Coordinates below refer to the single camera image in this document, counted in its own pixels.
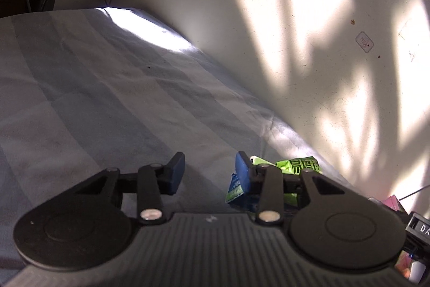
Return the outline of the pink wallet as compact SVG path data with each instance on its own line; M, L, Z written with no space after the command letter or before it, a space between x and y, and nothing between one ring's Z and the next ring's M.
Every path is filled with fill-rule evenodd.
M391 208L393 211L399 211L402 213L406 213L406 210L402 206L401 202L395 195L391 195L382 201L382 204Z

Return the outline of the green tissue packet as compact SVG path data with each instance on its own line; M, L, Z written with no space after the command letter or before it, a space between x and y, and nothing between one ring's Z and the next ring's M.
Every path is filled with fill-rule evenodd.
M245 176L249 174L248 165L253 166L254 169L263 165L275 166L281 169L284 176L298 177L305 169L321 173L321 167L317 159L312 156L280 160L272 163L255 155L243 161L239 157L239 154L237 154L235 159L235 172L231 175L225 202L233 207L246 209L250 212L256 211L259 194L252 194L249 191L251 182L245 179Z

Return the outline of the black label box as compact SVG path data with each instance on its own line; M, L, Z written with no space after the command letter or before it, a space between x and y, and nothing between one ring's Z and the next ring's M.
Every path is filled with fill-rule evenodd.
M410 220L406 225L405 231L411 239L414 239L424 248L429 248L430 227L429 219L421 216L417 212L410 214Z

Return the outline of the small wall sticker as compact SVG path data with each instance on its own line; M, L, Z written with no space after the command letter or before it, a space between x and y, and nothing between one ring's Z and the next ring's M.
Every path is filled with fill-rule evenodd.
M362 48L366 53L369 53L374 46L373 40L363 31L361 31L356 37L356 43L360 48Z

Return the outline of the grey striped bed sheet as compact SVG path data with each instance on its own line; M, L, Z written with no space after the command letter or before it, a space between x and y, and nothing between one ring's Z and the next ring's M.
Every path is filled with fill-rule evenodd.
M281 233L224 201L235 154L313 154L224 68L149 15L126 9L1 20L2 286L324 286ZM186 156L171 221L138 231L90 270L24 264L19 218L105 168Z

